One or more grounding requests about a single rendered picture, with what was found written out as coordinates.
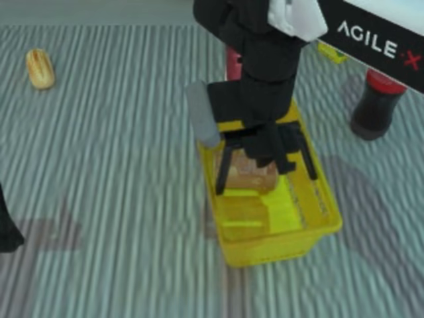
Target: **dark bottle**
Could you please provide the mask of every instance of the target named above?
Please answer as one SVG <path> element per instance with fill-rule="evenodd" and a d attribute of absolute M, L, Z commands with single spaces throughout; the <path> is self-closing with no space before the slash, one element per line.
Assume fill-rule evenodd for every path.
<path fill-rule="evenodd" d="M 392 123 L 393 112 L 406 86 L 369 69 L 365 90 L 350 122 L 353 133 L 364 140 L 384 136 Z"/>

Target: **table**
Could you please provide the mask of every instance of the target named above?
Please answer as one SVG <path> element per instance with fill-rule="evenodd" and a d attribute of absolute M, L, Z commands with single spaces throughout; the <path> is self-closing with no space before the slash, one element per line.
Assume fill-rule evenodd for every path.
<path fill-rule="evenodd" d="M 321 40 L 424 93 L 424 2 L 319 0 L 329 26 Z"/>

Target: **logo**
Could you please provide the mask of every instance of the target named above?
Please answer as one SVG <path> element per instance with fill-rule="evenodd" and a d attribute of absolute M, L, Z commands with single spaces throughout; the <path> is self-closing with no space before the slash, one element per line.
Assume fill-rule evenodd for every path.
<path fill-rule="evenodd" d="M 398 50 L 398 44 L 386 40 L 382 41 L 378 34 L 372 33 L 369 30 L 364 30 L 359 25 L 349 26 L 347 21 L 344 20 L 342 24 L 337 29 L 338 33 L 344 33 L 348 38 L 352 38 L 357 42 L 363 43 L 367 47 L 371 47 L 376 52 L 382 53 L 388 58 L 396 58 L 396 53 Z"/>

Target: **gray striped surface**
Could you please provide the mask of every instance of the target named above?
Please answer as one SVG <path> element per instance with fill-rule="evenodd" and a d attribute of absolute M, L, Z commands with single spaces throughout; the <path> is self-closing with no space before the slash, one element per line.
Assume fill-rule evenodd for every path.
<path fill-rule="evenodd" d="M 58 82 L 35 91 L 25 52 Z M 421 96 L 386 138 L 348 129 L 364 68 L 304 50 L 299 108 L 343 230 L 306 257 L 233 270 L 205 214 L 184 86 L 223 79 L 195 26 L 0 28 L 0 180 L 27 244 L 0 256 L 0 318 L 419 318 Z"/>

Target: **yellow container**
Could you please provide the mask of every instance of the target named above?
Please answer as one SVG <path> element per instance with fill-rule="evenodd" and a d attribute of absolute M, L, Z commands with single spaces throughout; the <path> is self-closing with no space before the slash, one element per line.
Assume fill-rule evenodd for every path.
<path fill-rule="evenodd" d="M 317 170 L 316 181 L 310 180 L 298 152 L 288 155 L 290 161 L 296 162 L 296 171 L 280 176 L 274 190 L 258 193 L 226 189 L 223 195 L 216 195 L 215 155 L 224 142 L 213 150 L 199 145 L 208 200 L 229 266 L 252 266 L 302 256 L 322 236 L 337 232 L 342 226 L 337 203 L 294 101 L 289 113 L 278 122 L 291 121 L 301 123 Z M 241 128 L 240 121 L 219 124 L 221 132 Z"/>
<path fill-rule="evenodd" d="M 328 57 L 330 60 L 332 60 L 336 64 L 343 63 L 348 59 L 346 55 L 343 53 L 340 53 L 338 50 L 333 48 L 332 46 L 329 46 L 325 43 L 318 42 L 318 51 Z"/>

